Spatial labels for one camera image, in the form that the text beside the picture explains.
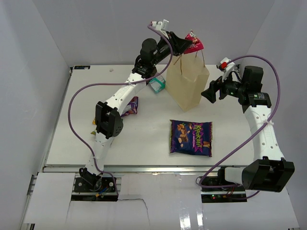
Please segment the red pink snack packet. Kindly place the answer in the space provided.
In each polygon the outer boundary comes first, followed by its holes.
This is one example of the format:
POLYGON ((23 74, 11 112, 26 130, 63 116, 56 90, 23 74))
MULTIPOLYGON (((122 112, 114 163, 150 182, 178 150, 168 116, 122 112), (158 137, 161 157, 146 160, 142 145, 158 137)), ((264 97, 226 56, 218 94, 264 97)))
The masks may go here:
POLYGON ((204 45, 202 41, 195 35, 193 30, 186 35, 185 40, 189 40, 192 43, 190 46, 184 51, 183 54, 190 54, 198 51, 202 51, 204 49, 204 45))

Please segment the large dark purple snack bag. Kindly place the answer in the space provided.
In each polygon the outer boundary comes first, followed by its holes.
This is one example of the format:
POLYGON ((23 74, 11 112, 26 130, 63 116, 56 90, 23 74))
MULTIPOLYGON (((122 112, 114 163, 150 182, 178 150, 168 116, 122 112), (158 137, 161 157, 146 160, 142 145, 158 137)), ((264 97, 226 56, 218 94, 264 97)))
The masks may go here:
POLYGON ((170 123, 170 153, 212 156, 212 122, 171 120, 170 123))

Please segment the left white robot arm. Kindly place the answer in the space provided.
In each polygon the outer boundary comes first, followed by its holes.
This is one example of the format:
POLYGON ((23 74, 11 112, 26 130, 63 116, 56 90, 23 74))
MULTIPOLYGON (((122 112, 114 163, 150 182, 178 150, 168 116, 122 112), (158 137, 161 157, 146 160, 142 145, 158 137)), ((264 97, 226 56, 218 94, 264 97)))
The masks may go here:
POLYGON ((98 166, 105 158, 114 137, 123 129, 121 115, 128 103, 142 90, 157 73, 156 65, 167 56, 179 56, 192 44, 192 41, 179 38, 173 32, 156 42, 153 38, 145 39, 140 54, 137 56, 134 68, 127 79, 127 85, 118 89, 105 102, 98 102, 95 107, 96 135, 94 157, 84 168, 79 170, 90 191, 101 187, 99 174, 103 166, 98 166))

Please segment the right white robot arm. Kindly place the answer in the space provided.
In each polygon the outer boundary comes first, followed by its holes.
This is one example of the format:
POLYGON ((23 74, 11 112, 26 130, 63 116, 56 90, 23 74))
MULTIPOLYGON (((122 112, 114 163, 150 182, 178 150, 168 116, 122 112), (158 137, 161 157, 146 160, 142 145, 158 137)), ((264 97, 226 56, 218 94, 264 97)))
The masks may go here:
POLYGON ((254 148, 254 161, 246 167, 223 166, 218 170, 215 188, 228 191, 242 186, 246 190, 281 192, 295 171, 293 162, 286 161, 273 129, 271 101, 261 92, 263 69, 246 66, 241 81, 234 81, 233 71, 225 70, 223 76, 210 82, 201 94, 211 103, 233 96, 242 105, 248 121, 254 148))

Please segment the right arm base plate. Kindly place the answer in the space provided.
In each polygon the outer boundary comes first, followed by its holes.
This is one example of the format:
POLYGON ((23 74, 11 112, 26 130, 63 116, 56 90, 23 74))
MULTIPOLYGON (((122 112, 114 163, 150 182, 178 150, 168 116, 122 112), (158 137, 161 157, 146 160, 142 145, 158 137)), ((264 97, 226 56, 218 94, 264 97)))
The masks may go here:
POLYGON ((243 187, 231 188, 201 188, 203 204, 247 202, 243 187))

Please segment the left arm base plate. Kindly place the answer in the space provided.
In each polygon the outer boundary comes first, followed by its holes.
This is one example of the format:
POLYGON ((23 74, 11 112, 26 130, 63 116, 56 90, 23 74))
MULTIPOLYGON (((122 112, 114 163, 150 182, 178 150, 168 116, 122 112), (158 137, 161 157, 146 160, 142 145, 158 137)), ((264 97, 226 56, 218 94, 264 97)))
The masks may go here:
POLYGON ((74 181, 71 201, 116 202, 117 200, 115 184, 110 177, 102 177, 94 187, 81 177, 77 177, 74 181))

